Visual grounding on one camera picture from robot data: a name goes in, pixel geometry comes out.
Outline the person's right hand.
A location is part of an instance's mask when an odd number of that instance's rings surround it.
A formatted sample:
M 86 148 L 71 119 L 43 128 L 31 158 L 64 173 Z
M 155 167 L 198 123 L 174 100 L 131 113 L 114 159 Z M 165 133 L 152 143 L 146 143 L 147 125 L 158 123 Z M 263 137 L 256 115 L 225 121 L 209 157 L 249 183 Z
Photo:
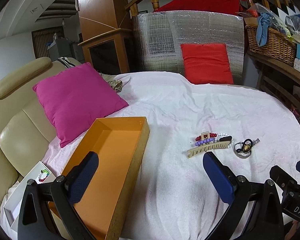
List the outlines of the person's right hand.
M 284 226 L 285 230 L 285 240 L 290 240 L 300 228 L 300 222 L 297 220 L 291 220 Z

